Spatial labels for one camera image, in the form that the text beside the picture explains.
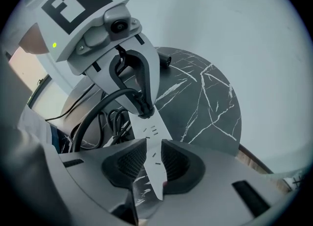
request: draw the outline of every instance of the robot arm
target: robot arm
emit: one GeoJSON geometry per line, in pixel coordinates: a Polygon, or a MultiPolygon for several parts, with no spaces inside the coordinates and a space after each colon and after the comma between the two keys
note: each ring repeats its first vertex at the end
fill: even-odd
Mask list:
{"type": "Polygon", "coordinates": [[[2,35],[4,53],[21,46],[33,54],[67,60],[107,94],[125,89],[119,74],[132,67],[146,101],[143,111],[130,94],[116,101],[143,118],[153,114],[160,59],[126,8],[129,0],[21,0],[2,35]]]}

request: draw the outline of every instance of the black slot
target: black slot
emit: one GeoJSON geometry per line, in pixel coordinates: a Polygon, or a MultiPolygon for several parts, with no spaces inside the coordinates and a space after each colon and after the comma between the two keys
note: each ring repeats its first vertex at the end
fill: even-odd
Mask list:
{"type": "Polygon", "coordinates": [[[138,42],[140,42],[141,45],[145,44],[145,42],[141,39],[141,37],[138,34],[135,35],[135,37],[138,40],[138,42]]]}
{"type": "Polygon", "coordinates": [[[138,216],[133,196],[132,191],[129,191],[125,203],[121,204],[114,211],[112,211],[112,215],[128,222],[129,224],[138,225],[138,216]]]}
{"type": "Polygon", "coordinates": [[[232,185],[254,217],[258,217],[269,209],[269,205],[246,181],[237,181],[232,185]]]}
{"type": "Polygon", "coordinates": [[[100,66],[98,65],[97,62],[94,62],[94,63],[92,64],[92,66],[94,67],[94,69],[95,69],[97,72],[99,72],[99,71],[101,70],[101,68],[100,68],[100,66]]]}
{"type": "Polygon", "coordinates": [[[71,161],[65,161],[63,162],[63,165],[65,168],[71,167],[71,166],[75,166],[77,164],[83,163],[84,161],[81,159],[75,159],[75,160],[71,160],[71,161]]]}

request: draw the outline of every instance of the white wall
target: white wall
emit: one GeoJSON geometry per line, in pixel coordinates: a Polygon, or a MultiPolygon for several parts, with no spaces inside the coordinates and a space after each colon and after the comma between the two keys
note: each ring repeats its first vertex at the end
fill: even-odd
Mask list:
{"type": "Polygon", "coordinates": [[[36,90],[38,81],[47,76],[37,57],[26,53],[21,47],[13,54],[9,64],[32,92],[36,90]]]}
{"type": "MultiPolygon", "coordinates": [[[[44,119],[59,116],[67,98],[68,95],[52,80],[41,92],[33,104],[32,110],[44,119]]],[[[62,129],[63,122],[61,119],[52,120],[49,123],[62,129]]]]}
{"type": "Polygon", "coordinates": [[[69,95],[71,91],[75,88],[78,82],[83,78],[82,75],[74,75],[67,62],[56,63],[50,53],[44,55],[37,55],[39,62],[48,72],[50,77],[54,82],[67,94],[69,95]]]}
{"type": "Polygon", "coordinates": [[[313,152],[313,47],[288,0],[130,0],[154,46],[189,50],[232,84],[241,144],[274,172],[313,152]]]}

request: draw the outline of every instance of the dark gray table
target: dark gray table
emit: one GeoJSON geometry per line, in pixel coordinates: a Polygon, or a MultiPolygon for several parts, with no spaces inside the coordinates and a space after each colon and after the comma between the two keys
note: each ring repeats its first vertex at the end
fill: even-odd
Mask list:
{"type": "MultiPolygon", "coordinates": [[[[172,56],[171,66],[160,70],[160,86],[156,108],[173,140],[209,147],[236,156],[241,136],[241,113],[236,94],[227,78],[209,61],[191,52],[160,47],[159,51],[172,56]]],[[[125,85],[139,90],[131,69],[121,74],[125,85]]],[[[68,97],[62,112],[92,84],[88,77],[81,80],[68,97]]],[[[70,133],[87,112],[95,106],[102,91],[97,87],[82,99],[64,118],[63,130],[70,133]]],[[[105,111],[121,106],[112,102],[105,111]]],[[[103,119],[105,144],[112,136],[103,119]]],[[[98,121],[88,128],[83,145],[97,144],[98,121]]],[[[140,218],[147,218],[158,203],[149,179],[143,169],[134,182],[136,208],[140,218]]]]}

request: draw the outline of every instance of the gray plastic housing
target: gray plastic housing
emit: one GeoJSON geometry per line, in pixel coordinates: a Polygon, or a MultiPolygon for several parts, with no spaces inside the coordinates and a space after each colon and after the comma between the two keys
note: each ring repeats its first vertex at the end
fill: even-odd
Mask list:
{"type": "Polygon", "coordinates": [[[139,34],[142,30],[139,20],[131,17],[124,4],[105,12],[103,20],[103,25],[91,27],[82,36],[69,56],[67,62],[73,74],[82,74],[109,50],[139,34]],[[118,20],[126,21],[128,28],[114,33],[111,31],[111,25],[118,20]]]}
{"type": "Polygon", "coordinates": [[[188,193],[165,195],[162,205],[149,220],[149,226],[243,225],[252,221],[254,216],[232,186],[237,181],[247,181],[270,206],[283,198],[273,183],[233,156],[192,144],[170,142],[200,157],[205,164],[205,174],[188,193]]]}
{"type": "MultiPolygon", "coordinates": [[[[145,99],[154,105],[157,99],[160,79],[160,62],[157,51],[150,43],[149,39],[142,33],[139,34],[144,44],[140,44],[136,37],[131,37],[119,45],[126,50],[128,54],[138,57],[143,63],[143,71],[146,77],[144,82],[145,90],[142,93],[145,99]]],[[[106,54],[103,54],[96,60],[99,68],[96,70],[94,66],[90,65],[85,71],[86,75],[107,94],[111,94],[119,89],[126,88],[123,82],[115,73],[115,65],[119,63],[120,55],[117,49],[112,48],[106,54]]],[[[123,95],[116,99],[116,101],[133,114],[139,114],[140,106],[131,97],[123,95]]]]}
{"type": "Polygon", "coordinates": [[[52,58],[67,60],[83,35],[104,24],[105,12],[129,0],[42,0],[36,20],[52,58]]]}
{"type": "Polygon", "coordinates": [[[103,161],[141,140],[111,147],[58,155],[52,145],[44,145],[48,168],[56,189],[72,215],[73,225],[129,225],[112,212],[127,203],[129,190],[114,187],[102,172],[103,161]],[[83,163],[66,168],[63,162],[83,163]]]}

